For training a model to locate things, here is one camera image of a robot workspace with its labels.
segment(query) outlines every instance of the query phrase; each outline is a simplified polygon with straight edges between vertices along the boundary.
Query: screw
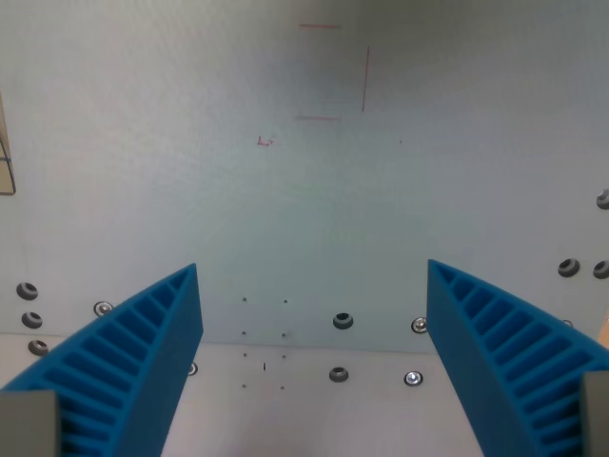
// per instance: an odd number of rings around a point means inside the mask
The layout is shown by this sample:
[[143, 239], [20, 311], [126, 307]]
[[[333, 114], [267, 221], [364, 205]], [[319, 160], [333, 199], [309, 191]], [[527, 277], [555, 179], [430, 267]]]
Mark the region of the screw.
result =
[[407, 386], [419, 386], [422, 383], [422, 374], [418, 371], [410, 371], [403, 377], [403, 381]]
[[109, 302], [97, 302], [93, 305], [93, 312], [98, 316], [102, 317], [114, 309], [114, 306]]
[[410, 328], [412, 328], [412, 331], [414, 331], [415, 333], [427, 333], [427, 318], [418, 317], [417, 319], [412, 321]]

